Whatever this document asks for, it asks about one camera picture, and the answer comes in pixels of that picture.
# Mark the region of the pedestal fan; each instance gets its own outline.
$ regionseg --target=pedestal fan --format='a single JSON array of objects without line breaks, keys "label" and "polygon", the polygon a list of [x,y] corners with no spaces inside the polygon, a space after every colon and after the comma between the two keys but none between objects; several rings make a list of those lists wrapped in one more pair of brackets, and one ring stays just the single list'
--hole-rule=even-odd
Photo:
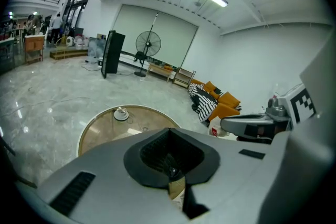
[{"label": "pedestal fan", "polygon": [[142,60],[141,63],[141,68],[140,71],[136,71],[134,72],[135,75],[139,76],[139,77],[146,77],[145,73],[142,73],[142,67],[143,64],[145,62],[145,59],[147,57],[153,56],[155,54],[157,54],[157,52],[160,50],[161,48],[161,39],[159,38],[159,36],[157,35],[157,33],[152,32],[155,20],[157,18],[157,15],[159,13],[156,14],[154,22],[152,24],[151,30],[150,31],[145,31],[141,34],[139,34],[138,38],[136,39],[135,42],[135,46],[137,48],[137,53],[136,53],[136,58],[138,58],[140,60]]}]

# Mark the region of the marble floor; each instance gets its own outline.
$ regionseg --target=marble floor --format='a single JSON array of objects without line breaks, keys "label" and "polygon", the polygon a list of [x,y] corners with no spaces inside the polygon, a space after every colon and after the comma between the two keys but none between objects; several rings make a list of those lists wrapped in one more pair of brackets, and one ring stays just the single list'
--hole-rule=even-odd
[{"label": "marble floor", "polygon": [[39,185],[76,157],[81,132],[98,113],[123,104],[157,109],[182,128],[206,133],[187,90],[119,64],[104,79],[86,57],[20,66],[0,77],[0,131],[16,152],[16,171]]}]

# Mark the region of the fan base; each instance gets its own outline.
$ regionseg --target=fan base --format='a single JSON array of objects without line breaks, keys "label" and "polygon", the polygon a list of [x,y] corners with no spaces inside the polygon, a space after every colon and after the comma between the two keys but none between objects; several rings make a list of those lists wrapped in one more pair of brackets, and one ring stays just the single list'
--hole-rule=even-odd
[{"label": "fan base", "polygon": [[136,72],[134,72],[134,74],[137,75],[138,77],[146,77],[146,74],[142,73],[140,71],[136,71]]}]

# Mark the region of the white shirt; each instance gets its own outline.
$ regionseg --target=white shirt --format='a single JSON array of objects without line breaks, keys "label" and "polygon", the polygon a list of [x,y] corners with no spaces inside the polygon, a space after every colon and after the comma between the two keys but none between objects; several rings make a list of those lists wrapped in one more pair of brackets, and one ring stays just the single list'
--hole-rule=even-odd
[{"label": "white shirt", "polygon": [[61,17],[56,17],[51,24],[52,29],[59,29],[61,27],[62,23],[63,23],[63,21],[62,21]]}]

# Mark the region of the black equipment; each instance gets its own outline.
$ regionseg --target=black equipment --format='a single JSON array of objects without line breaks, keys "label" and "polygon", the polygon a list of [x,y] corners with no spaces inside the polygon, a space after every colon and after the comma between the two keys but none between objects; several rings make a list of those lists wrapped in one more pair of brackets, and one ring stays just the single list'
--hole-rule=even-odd
[{"label": "black equipment", "polygon": [[152,32],[153,26],[155,24],[155,20],[159,13],[156,14],[154,22],[152,24],[151,30],[145,31],[139,34],[138,38],[136,39],[135,46],[137,48],[137,53],[135,55],[135,61],[139,60],[141,63],[140,71],[134,72],[135,75],[139,77],[146,77],[145,73],[142,73],[142,67],[144,64],[145,59],[147,57],[153,56],[157,54],[157,52],[161,48],[161,39],[157,35],[157,33]]},{"label": "black equipment", "polygon": [[105,45],[101,73],[106,78],[107,73],[117,73],[119,57],[125,35],[116,33],[115,30],[109,31],[109,36]]}]

